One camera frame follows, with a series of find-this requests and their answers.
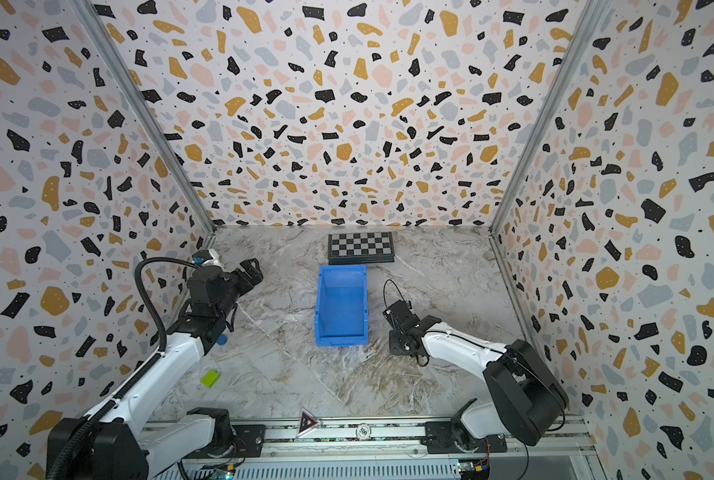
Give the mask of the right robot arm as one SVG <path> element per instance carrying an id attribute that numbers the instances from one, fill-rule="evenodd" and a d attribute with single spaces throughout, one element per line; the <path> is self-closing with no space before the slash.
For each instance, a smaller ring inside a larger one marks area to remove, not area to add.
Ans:
<path id="1" fill-rule="evenodd" d="M 475 452 L 492 436 L 536 445 L 568 407 L 567 394 L 526 341 L 496 343 L 465 334 L 437 317 L 419 318 L 403 300 L 383 311 L 395 356 L 438 359 L 482 380 L 489 397 L 473 399 L 450 419 L 441 444 Z"/>

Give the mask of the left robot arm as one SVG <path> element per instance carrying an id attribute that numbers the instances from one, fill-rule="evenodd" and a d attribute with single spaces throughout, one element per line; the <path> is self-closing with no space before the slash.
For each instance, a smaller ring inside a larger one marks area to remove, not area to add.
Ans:
<path id="1" fill-rule="evenodd" d="M 225 409 L 195 408 L 180 421 L 155 432 L 144 428 L 181 377 L 234 329 L 239 299 L 263 280 L 257 259 L 228 271 L 212 250 L 197 252 L 184 267 L 189 296 L 175 323 L 165 326 L 134 270 L 144 306 L 155 321 L 158 347 L 131 376 L 79 418 L 64 418 L 50 432 L 50 479 L 152 479 L 195 451 L 214 457 L 238 452 L 236 433 Z"/>

